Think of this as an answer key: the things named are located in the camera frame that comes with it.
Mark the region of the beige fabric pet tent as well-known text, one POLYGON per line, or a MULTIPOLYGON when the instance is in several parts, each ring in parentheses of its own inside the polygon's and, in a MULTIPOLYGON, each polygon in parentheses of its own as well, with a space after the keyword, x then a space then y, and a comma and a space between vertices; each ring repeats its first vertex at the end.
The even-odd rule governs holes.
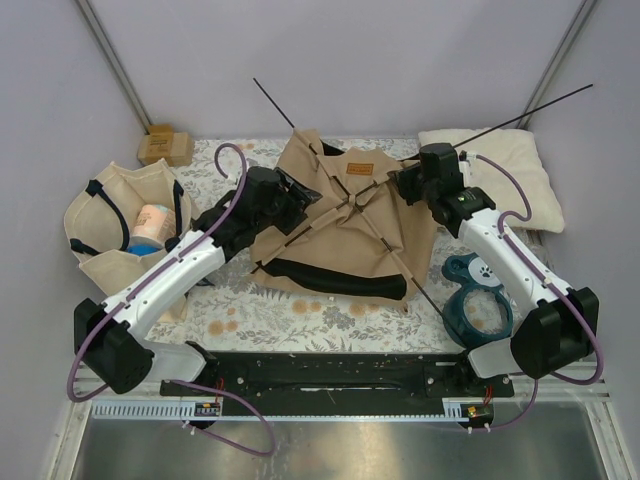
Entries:
POLYGON ((408 206, 383 175, 418 160, 395 159, 382 149, 351 147, 340 150, 323 142, 315 130, 298 130, 312 142, 322 167, 314 171, 310 152, 292 137, 284 147, 278 168, 321 199, 306 208, 306 220, 292 233, 275 227, 261 232, 250 248, 252 279, 267 288, 294 293, 344 296, 358 301, 399 306, 417 293, 409 272, 420 283, 428 274, 437 225, 427 205, 408 206), (331 177, 337 177, 355 195, 372 183, 383 183, 357 198, 364 217, 347 204, 347 196, 331 177), (293 243, 287 241, 307 233, 293 243), (389 253, 384 237, 394 253, 389 253))

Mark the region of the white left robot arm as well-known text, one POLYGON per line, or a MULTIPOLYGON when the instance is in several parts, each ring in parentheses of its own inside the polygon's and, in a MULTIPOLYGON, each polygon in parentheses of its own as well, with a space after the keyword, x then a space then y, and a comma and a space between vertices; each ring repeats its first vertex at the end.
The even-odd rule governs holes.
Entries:
POLYGON ((74 311, 77 356, 113 392, 145 380, 182 380, 196 395, 216 386, 217 372, 200 347, 147 340, 151 327, 199 281, 274 226, 291 233, 321 194, 279 168, 252 167, 237 189, 204 211, 191 230, 137 281, 97 304, 74 311))

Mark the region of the aluminium frame post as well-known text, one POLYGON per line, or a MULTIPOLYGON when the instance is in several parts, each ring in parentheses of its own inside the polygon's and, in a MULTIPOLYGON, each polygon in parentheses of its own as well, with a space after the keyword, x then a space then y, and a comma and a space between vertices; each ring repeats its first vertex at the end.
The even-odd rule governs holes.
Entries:
POLYGON ((545 95, 558 77, 559 72, 569 58, 572 50, 577 45, 583 30, 590 22, 599 4, 599 0, 582 0, 579 2, 577 10, 572 16, 542 76, 529 97, 524 108, 525 112, 532 111, 543 104, 545 95))
POLYGON ((133 115, 144 133, 148 134, 149 128, 152 125, 150 115, 131 81, 95 7, 89 0, 74 0, 73 3, 78 9, 109 70, 113 74, 133 115))

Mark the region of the floral patterned mat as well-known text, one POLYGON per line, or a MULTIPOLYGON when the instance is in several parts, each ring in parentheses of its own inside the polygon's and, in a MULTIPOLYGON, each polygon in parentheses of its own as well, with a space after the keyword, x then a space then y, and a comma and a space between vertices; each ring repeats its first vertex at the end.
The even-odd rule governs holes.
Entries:
MULTIPOLYGON (((381 148, 389 156, 406 158, 417 151, 415 139, 329 139, 340 149, 381 148)), ((286 140, 204 139, 195 141, 192 164, 174 173, 204 210, 231 185, 217 172, 213 157, 219 144, 232 142, 251 165, 274 166, 286 140)), ((451 255, 470 251, 444 229, 435 236, 426 279, 421 282, 439 308, 459 288, 441 275, 451 255)), ((339 297, 298 295, 263 288, 250 281, 247 250, 210 277, 213 286, 194 287, 182 320, 160 320, 147 340, 182 344, 197 342, 209 350, 344 351, 457 353, 442 318, 420 294, 400 307, 362 303, 339 297)))

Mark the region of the aluminium frame post right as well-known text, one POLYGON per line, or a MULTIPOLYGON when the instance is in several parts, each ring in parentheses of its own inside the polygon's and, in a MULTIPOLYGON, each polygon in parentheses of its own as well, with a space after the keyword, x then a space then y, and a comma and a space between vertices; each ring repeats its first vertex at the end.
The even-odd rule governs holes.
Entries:
POLYGON ((524 108, 525 112, 532 111, 543 104, 545 95, 558 77, 559 72, 569 58, 572 50, 577 45, 583 30, 590 22, 599 4, 599 0, 582 0, 579 2, 577 10, 572 16, 542 76, 529 97, 524 108))

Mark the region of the white fluffy pillow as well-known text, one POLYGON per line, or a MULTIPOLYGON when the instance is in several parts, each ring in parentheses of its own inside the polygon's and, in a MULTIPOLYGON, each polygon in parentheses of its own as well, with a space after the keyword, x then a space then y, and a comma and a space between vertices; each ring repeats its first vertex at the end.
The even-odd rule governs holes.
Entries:
POLYGON ((511 216, 506 223, 512 228, 561 233, 565 228, 562 209, 539 157, 534 135, 525 130, 501 129, 466 145, 462 143, 481 132, 472 129, 421 131, 418 139, 422 146, 449 143, 457 151, 464 150, 492 160, 495 166, 478 159, 471 161, 472 184, 482 188, 502 212, 515 211, 525 215, 523 197, 531 207, 528 221, 511 216))

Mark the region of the black tent pole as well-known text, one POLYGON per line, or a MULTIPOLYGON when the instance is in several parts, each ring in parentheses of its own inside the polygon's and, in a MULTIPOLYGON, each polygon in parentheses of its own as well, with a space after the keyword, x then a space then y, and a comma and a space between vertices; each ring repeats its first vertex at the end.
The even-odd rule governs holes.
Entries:
MULTIPOLYGON (((311 161, 311 165, 314 167, 314 171, 317 171, 318 167, 322 167, 322 164, 319 161, 321 155, 318 153, 318 151, 316 151, 312 142, 309 141, 304 135, 300 134, 298 130, 296 130, 295 125, 280 108, 280 106, 275 102, 272 96, 261 85, 261 83, 255 77, 252 80, 260 89, 260 91, 266 96, 266 98, 271 102, 274 108, 280 113, 284 120, 292 127, 294 134, 292 139, 298 139, 301 145, 306 149, 305 152, 310 152, 310 158, 313 159, 311 161)), ((454 216, 452 216, 453 213, 451 212, 453 212, 453 210, 449 212, 449 210, 447 210, 449 207, 443 206, 444 203, 440 205, 440 197, 444 198, 448 195, 457 195, 463 190, 470 188, 468 186, 465 186, 465 182, 467 182, 467 180, 464 180, 464 178, 466 178, 464 177, 464 175, 466 174, 463 174, 460 163, 469 163, 468 160, 470 160, 471 154, 462 151, 460 155, 458 155, 456 148, 468 144, 483 136, 486 136, 493 131, 501 129, 503 126, 507 126, 508 124, 513 123, 516 120, 524 119, 527 116, 530 116, 540 110, 543 110, 555 103, 558 103, 566 98, 569 98, 592 87, 594 87, 593 83, 585 85, 584 87, 571 91, 530 111, 525 111, 523 114, 507 120, 499 125, 496 125, 495 127, 469 137, 456 145, 444 143, 421 147, 418 154, 410 157, 409 159, 406 159, 416 161, 419 160, 419 163, 414 162, 407 168, 390 170, 383 175, 383 180, 391 180, 392 183, 396 185, 400 196, 406 201, 407 205, 411 206, 420 200, 424 200, 425 202, 429 203, 430 207, 436 209, 436 215, 434 218, 438 221, 443 220, 444 223, 442 223, 442 225, 449 228, 449 226, 455 223, 454 220, 457 217, 454 218, 454 216)), ((532 207, 521 185, 518 183, 515 177, 513 177, 513 175, 511 175, 497 163, 493 162, 493 160, 490 161, 488 158, 484 157, 482 157, 481 159, 480 157, 481 155, 477 154, 478 159, 490 164, 495 169, 502 172, 503 175, 505 175, 513 183, 513 185, 516 187, 516 190, 519 192, 526 208, 526 216, 522 216, 515 211, 509 210, 501 214, 502 216, 499 218, 499 222, 503 222, 504 219, 508 216, 514 216, 522 222, 528 222, 532 217, 532 207)), ((383 180, 372 180, 373 183, 370 186, 364 188, 357 195, 364 194, 374 187, 380 186, 383 183, 383 180)))
MULTIPOLYGON (((275 102, 275 100, 271 97, 271 95, 266 91, 266 89, 261 85, 261 83, 255 77, 253 77, 252 80, 256 84, 256 86, 260 89, 260 91, 265 95, 265 97, 269 100, 269 102, 273 105, 273 107, 282 116, 282 118, 288 123, 288 125, 291 127, 293 133, 296 133, 296 126, 289 119, 289 117, 284 113, 284 111, 280 108, 280 106, 275 102)), ((313 147, 313 145, 311 143, 308 144, 308 149, 312 152, 312 154, 314 155, 314 158, 317 160, 318 152, 314 149, 314 147, 313 147)), ((376 181, 372 181, 372 183, 369 186, 367 186, 366 188, 362 189, 360 192, 356 193, 355 195, 351 195, 350 192, 344 187, 344 185, 341 183, 341 181, 337 177, 333 176, 331 178, 337 183, 339 188, 347 196, 337 206, 337 208, 340 209, 343 206, 345 206, 347 204, 350 204, 366 220, 366 218, 364 217, 364 213, 363 213, 364 212, 364 208, 362 206, 358 205, 356 200, 357 200, 357 198, 359 196, 363 195, 364 193, 368 192, 369 190, 372 190, 374 188, 379 187, 380 184, 378 184, 376 181)), ((285 243, 285 246, 288 246, 289 244, 293 243, 295 240, 297 240, 299 237, 301 237, 303 233, 307 233, 310 229, 311 229, 311 227, 305 227, 305 229, 300 234, 296 234, 293 237, 292 240, 287 241, 285 243)), ((382 242, 382 244, 385 246, 385 248, 388 250, 389 253, 394 253, 394 250, 391 248, 390 244, 387 242, 387 240, 384 237, 380 237, 379 240, 382 242)), ((443 315, 442 310, 436 305, 436 303, 433 301, 433 299, 426 293, 424 288, 415 279, 415 277, 411 274, 411 272, 409 272, 409 279, 415 285, 417 290, 424 296, 424 298, 433 307, 433 309, 436 311, 436 313, 444 320, 444 315, 443 315)))

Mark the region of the aluminium frame post left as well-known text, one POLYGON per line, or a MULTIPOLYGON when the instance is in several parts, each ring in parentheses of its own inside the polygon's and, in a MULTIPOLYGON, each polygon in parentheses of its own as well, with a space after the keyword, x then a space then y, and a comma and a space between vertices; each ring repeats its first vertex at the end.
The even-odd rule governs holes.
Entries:
POLYGON ((74 0, 73 3, 78 9, 109 70, 113 74, 133 115, 144 133, 148 134, 149 128, 152 125, 150 115, 131 81, 95 7, 89 0, 74 0))

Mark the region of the cream canvas tote bag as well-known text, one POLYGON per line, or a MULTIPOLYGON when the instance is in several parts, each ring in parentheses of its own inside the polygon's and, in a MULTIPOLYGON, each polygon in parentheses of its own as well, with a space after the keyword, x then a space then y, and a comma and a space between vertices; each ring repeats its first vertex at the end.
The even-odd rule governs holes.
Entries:
POLYGON ((161 205, 176 214, 181 224, 169 229, 171 238, 183 237, 199 216, 196 203, 164 160, 137 170, 110 164, 88 182, 64 215, 80 270, 107 296, 134 283, 167 255, 163 247, 143 256, 128 251, 146 205, 161 205))

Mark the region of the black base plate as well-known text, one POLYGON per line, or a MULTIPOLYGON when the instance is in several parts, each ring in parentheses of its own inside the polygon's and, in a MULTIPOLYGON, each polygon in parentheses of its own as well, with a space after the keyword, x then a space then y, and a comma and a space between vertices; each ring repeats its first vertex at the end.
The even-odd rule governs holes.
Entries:
POLYGON ((481 379, 461 354, 208 352, 190 386, 162 384, 163 396, 205 395, 219 387, 225 417, 426 417, 447 399, 511 398, 504 375, 481 379))

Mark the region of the cardboard box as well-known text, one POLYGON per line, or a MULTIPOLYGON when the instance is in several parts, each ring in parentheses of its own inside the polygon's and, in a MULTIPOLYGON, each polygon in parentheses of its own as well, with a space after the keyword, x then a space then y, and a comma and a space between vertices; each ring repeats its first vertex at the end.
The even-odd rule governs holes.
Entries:
POLYGON ((150 165, 164 159, 169 166, 181 167, 192 163, 194 139, 187 132, 175 132, 171 124, 149 127, 138 147, 137 159, 150 165))

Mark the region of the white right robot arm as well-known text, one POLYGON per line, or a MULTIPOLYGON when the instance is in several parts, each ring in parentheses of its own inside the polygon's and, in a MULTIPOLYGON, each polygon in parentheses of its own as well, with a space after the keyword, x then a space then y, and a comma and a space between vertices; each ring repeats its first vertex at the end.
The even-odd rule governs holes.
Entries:
POLYGON ((433 219, 476 253, 502 282, 523 320, 508 338, 491 340, 467 355, 455 383, 475 396, 491 377, 521 373, 551 375, 583 386, 598 382, 604 356, 596 338, 599 300, 588 287, 573 288, 546 267, 513 234, 502 212, 468 178, 474 155, 448 143, 420 148, 418 163, 390 173, 399 195, 427 204, 433 219))

